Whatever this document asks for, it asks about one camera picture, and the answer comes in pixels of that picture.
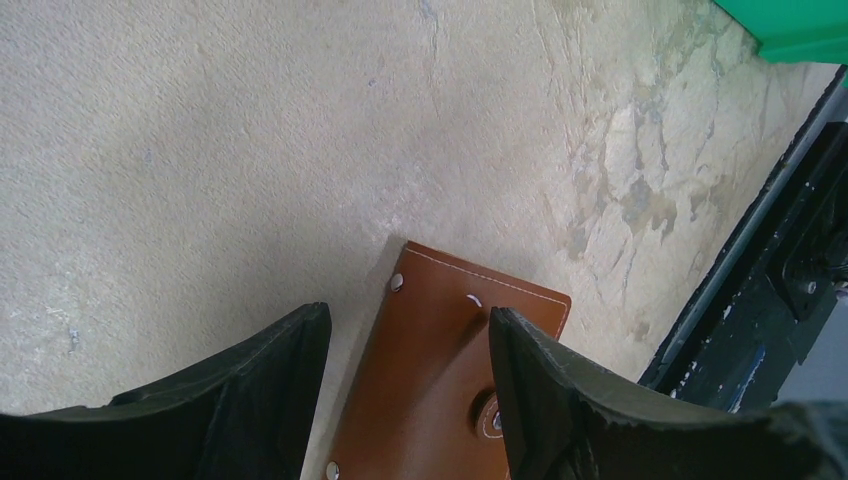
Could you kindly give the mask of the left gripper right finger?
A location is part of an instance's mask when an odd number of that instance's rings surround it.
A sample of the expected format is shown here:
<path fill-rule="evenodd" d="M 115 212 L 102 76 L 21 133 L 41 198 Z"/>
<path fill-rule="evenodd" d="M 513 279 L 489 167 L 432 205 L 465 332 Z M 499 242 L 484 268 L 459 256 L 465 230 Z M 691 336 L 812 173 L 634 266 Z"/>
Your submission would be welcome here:
<path fill-rule="evenodd" d="M 847 406 L 748 413 L 645 388 L 496 307 L 489 344 L 515 479 L 843 479 Z"/>

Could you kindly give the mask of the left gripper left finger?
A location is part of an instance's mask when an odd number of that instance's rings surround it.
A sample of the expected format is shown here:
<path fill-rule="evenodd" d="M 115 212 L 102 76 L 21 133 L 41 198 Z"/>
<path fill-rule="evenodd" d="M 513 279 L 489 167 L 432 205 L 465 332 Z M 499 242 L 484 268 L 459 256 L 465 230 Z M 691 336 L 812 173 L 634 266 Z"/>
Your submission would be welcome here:
<path fill-rule="evenodd" d="M 297 479 L 327 360 L 324 303 L 108 404 L 1 418 L 5 479 Z"/>

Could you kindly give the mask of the brown leather card holder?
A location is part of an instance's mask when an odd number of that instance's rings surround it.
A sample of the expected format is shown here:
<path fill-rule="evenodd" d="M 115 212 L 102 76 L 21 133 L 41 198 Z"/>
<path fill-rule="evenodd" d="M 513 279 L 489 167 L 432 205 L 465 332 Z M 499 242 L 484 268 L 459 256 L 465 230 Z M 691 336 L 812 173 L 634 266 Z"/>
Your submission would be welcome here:
<path fill-rule="evenodd" d="M 506 479 L 488 323 L 512 307 L 552 337 L 566 294 L 407 242 L 321 479 Z"/>

